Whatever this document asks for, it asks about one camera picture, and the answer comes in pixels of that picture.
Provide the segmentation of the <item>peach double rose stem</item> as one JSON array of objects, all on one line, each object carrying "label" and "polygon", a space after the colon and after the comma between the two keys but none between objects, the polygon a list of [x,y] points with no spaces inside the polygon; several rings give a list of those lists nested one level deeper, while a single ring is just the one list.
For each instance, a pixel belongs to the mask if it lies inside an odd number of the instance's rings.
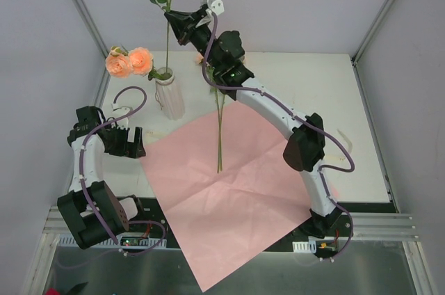
[{"label": "peach double rose stem", "polygon": [[154,66],[152,53],[144,48],[137,47],[127,51],[125,48],[113,46],[105,58],[106,71],[115,78],[127,78],[132,74],[146,76],[149,80],[161,80],[163,75]]}]

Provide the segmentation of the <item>pink wrapping paper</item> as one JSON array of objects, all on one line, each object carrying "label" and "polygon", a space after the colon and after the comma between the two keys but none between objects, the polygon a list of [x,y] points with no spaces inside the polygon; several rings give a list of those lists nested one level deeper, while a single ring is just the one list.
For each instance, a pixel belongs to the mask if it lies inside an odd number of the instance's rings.
[{"label": "pink wrapping paper", "polygon": [[[218,120],[210,113],[147,146],[141,165],[165,212],[195,207],[208,215],[219,208],[254,211],[310,201],[300,174],[287,166],[284,137],[258,113],[239,102],[224,110],[223,170],[217,173]],[[224,240],[181,248],[195,279],[206,291],[249,262],[264,248]]]}]

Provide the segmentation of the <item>small peach flower stem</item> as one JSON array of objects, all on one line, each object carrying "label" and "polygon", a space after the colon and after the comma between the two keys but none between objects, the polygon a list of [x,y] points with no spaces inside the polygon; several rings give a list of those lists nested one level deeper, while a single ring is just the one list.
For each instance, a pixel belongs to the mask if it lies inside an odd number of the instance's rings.
[{"label": "small peach flower stem", "polygon": [[218,160],[217,173],[223,171],[223,112],[225,107],[225,95],[216,87],[210,87],[211,93],[215,96],[216,110],[218,116]]}]

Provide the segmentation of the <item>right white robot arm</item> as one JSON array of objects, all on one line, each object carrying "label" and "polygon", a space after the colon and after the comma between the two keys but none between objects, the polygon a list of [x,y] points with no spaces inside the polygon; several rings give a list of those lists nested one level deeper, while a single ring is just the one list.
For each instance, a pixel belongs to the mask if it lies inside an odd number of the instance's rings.
[{"label": "right white robot arm", "polygon": [[300,176],[310,198],[310,217],[300,230],[319,239],[338,226],[341,210],[337,207],[323,175],[325,132],[317,113],[297,115],[271,95],[242,59],[245,51],[238,31],[225,31],[216,37],[209,28],[207,12],[170,11],[164,14],[180,45],[191,43],[213,68],[209,84],[269,121],[286,139],[283,151],[286,164]]}]

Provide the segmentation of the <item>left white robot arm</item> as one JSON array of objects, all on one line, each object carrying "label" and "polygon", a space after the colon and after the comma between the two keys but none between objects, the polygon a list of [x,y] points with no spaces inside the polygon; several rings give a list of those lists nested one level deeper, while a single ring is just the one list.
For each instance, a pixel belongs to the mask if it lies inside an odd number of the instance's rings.
[{"label": "left white robot arm", "polygon": [[110,239],[111,230],[118,236],[129,230],[141,231],[147,215],[139,198],[130,195],[117,198],[104,180],[103,156],[139,159],[146,155],[143,128],[136,127],[134,139],[128,140],[130,128],[111,124],[88,137],[105,122],[102,110],[85,106],[76,110],[78,122],[67,142],[74,153],[74,173],[67,194],[57,200],[57,207],[69,231],[81,249]]}]

